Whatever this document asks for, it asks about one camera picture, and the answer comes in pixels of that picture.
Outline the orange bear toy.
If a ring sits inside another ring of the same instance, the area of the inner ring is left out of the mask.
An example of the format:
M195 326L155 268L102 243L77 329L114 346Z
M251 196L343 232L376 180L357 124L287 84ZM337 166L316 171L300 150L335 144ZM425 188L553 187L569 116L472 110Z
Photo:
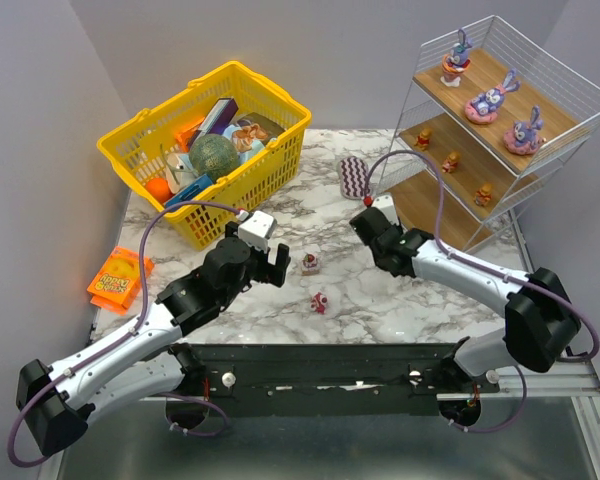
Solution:
M444 173L451 174L456 171L461 160L461 154L457 151L450 152L442 164L442 171Z
M474 203L485 208L489 205L492 199L492 185L484 183L474 194Z
M432 129L429 127L423 128L416 137L414 148L419 151L426 151L430 145Z

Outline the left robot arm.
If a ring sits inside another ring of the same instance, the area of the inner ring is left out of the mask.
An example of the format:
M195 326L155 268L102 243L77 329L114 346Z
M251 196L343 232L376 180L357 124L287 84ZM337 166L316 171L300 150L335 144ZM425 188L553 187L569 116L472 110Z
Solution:
M252 283L284 285L290 250L276 258L236 236L222 239L204 262L167 285L152 304L113 333L54 366L34 359L19 371L19 410L9 436L26 425L48 458L76 442L96 411L96 392L136 362L215 320Z

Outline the small purple bunny toy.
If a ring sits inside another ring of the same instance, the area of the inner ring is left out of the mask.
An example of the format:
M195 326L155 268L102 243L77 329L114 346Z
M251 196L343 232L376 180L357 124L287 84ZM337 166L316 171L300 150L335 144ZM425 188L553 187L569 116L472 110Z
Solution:
M447 87L457 88L461 84L461 77L471 63L470 53L473 43L463 28L458 31L458 41L442 59L442 76L440 81Z

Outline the purple bunny donut toy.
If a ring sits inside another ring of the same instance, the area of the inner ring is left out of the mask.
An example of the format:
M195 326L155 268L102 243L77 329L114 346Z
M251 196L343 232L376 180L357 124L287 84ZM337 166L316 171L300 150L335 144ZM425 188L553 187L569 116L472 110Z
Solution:
M515 121L513 127L503 135L505 148L512 154L526 156L535 154L547 141L539 134L544 121L540 118L540 107L534 105L528 121Z

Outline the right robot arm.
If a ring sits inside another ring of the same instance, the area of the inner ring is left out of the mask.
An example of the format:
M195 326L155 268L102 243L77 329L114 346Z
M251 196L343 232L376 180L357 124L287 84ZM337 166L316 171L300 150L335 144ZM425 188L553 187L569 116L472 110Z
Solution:
M545 373L581 329L550 270L528 274L498 267L451 249L429 232L405 229L376 207L356 215L350 226L381 270L449 287L504 320L499 330L458 341L447 355L448 369L462 377L477 378L509 366Z

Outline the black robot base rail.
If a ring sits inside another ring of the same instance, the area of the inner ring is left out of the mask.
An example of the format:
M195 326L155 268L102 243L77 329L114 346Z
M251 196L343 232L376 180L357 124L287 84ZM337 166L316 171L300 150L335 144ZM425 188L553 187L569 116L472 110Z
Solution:
M179 424L205 413L237 417L443 415L468 427L479 396L498 391L495 369L455 362L451 344L191 345L178 343L129 369L131 401L163 395Z

